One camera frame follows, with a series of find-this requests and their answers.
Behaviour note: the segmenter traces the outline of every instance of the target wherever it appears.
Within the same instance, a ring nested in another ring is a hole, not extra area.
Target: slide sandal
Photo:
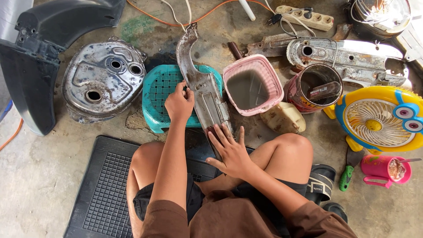
[[[330,200],[336,170],[329,165],[315,164],[311,167],[305,197],[320,205],[320,202]]]
[[[345,209],[336,202],[329,202],[323,207],[323,210],[328,212],[333,212],[336,215],[340,216],[346,223],[348,223],[348,216]]]

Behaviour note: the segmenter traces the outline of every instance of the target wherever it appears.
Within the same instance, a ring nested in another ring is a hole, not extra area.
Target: fan grille
[[[359,139],[383,147],[399,147],[414,138],[402,127],[402,120],[392,113],[395,104],[378,99],[363,99],[350,104],[345,110],[345,122]],[[382,124],[379,131],[369,130],[366,121],[374,119]]]

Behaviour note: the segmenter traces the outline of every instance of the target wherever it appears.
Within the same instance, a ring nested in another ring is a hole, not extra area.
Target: brown t-shirt
[[[249,199],[229,191],[213,191],[187,225],[187,212],[168,200],[150,202],[143,223],[142,238],[276,238],[276,228]],[[308,202],[287,219],[292,238],[356,238],[338,215]]]

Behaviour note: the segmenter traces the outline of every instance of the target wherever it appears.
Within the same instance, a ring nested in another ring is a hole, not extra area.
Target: black shorts
[[[278,181],[286,184],[288,187],[294,189],[297,193],[302,196],[305,195],[305,190],[307,184],[298,184],[292,183],[284,180],[278,179]],[[153,191],[154,183],[149,184],[139,190],[137,195],[133,200],[135,213],[141,221],[144,221],[146,215],[147,205],[150,202],[151,193]],[[279,210],[273,205],[273,203],[261,194],[257,189],[251,186],[249,183],[245,182],[240,184],[238,187],[235,187],[231,191],[235,196],[241,198],[248,198],[251,202],[262,211],[267,218],[274,224],[276,229],[279,231],[280,235],[286,236],[289,235],[288,230],[286,229],[285,219]],[[194,217],[195,213],[200,209],[201,203],[205,195],[201,192],[200,187],[198,187],[192,178],[191,174],[187,176],[187,217],[188,222]]]

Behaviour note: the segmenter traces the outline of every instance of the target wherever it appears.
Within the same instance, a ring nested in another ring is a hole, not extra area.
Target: orange cable
[[[149,16],[149,17],[151,17],[151,18],[153,18],[153,19],[155,19],[155,20],[157,20],[157,21],[159,21],[159,22],[161,22],[161,23],[163,23],[163,24],[170,25],[170,26],[181,26],[181,25],[172,24],[172,23],[168,23],[168,22],[162,21],[162,20],[158,19],[157,17],[154,17],[154,16],[152,16],[152,15],[150,15],[150,14],[146,13],[145,11],[143,11],[143,10],[139,9],[139,8],[138,8],[138,7],[136,7],[134,4],[132,4],[129,0],[126,0],[126,1],[127,1],[127,2],[131,5],[131,6],[133,6],[135,9],[139,10],[140,12],[144,13],[145,15],[147,15],[147,16]],[[227,0],[227,1],[223,2],[223,3],[220,3],[219,5],[215,6],[212,10],[208,11],[208,12],[207,12],[206,14],[204,14],[202,17],[198,18],[197,20],[195,20],[195,21],[193,21],[193,22],[198,22],[199,20],[203,19],[204,17],[206,17],[207,15],[209,15],[210,13],[212,13],[212,11],[216,10],[216,9],[217,9],[218,7],[220,7],[221,5],[223,5],[223,4],[225,4],[225,3],[228,3],[228,2],[234,2],[234,1],[238,1],[238,0]],[[262,4],[262,3],[261,3],[261,2],[259,2],[259,1],[255,1],[255,0],[247,0],[247,1],[248,1],[248,2],[253,2],[253,3],[258,3],[258,4],[262,5],[265,9],[267,9],[267,10],[269,10],[269,11],[270,11],[270,9],[269,9],[266,5]]]
[[[21,118],[21,122],[19,123],[19,127],[16,130],[16,132],[13,134],[13,136],[11,138],[9,138],[6,143],[4,143],[1,147],[0,150],[2,150],[13,138],[15,138],[15,136],[19,133],[19,131],[21,130],[22,124],[24,123],[24,120]]]

